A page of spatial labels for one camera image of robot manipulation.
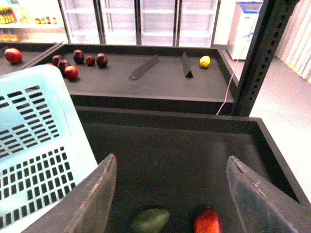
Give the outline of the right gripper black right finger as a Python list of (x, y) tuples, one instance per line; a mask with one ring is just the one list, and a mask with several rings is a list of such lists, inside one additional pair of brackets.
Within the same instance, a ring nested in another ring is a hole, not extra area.
[(228, 186), (246, 233), (309, 233), (311, 211), (235, 156), (226, 165)]

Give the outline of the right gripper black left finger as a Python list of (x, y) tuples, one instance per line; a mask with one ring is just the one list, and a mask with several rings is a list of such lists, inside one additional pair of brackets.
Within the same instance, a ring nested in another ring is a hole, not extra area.
[(25, 233), (103, 233), (108, 222), (117, 175), (109, 154), (57, 205), (27, 227)]

